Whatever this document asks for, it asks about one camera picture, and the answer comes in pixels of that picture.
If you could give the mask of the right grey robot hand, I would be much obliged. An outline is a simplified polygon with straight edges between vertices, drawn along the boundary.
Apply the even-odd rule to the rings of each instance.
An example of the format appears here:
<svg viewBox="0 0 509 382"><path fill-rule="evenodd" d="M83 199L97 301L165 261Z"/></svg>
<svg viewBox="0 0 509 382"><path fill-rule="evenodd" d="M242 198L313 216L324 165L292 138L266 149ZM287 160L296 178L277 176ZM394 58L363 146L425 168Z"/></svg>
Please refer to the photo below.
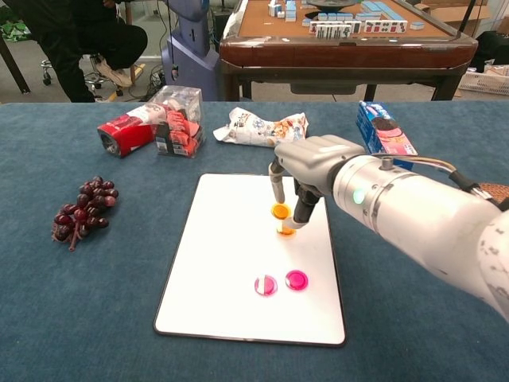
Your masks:
<svg viewBox="0 0 509 382"><path fill-rule="evenodd" d="M281 204L286 200L284 173L293 178L297 195L293 215L283 220L283 226L297 230L307 225L318 201L332 195L339 170L351 158L365 154L361 145L331 134L278 144L268 167L275 200Z"/></svg>

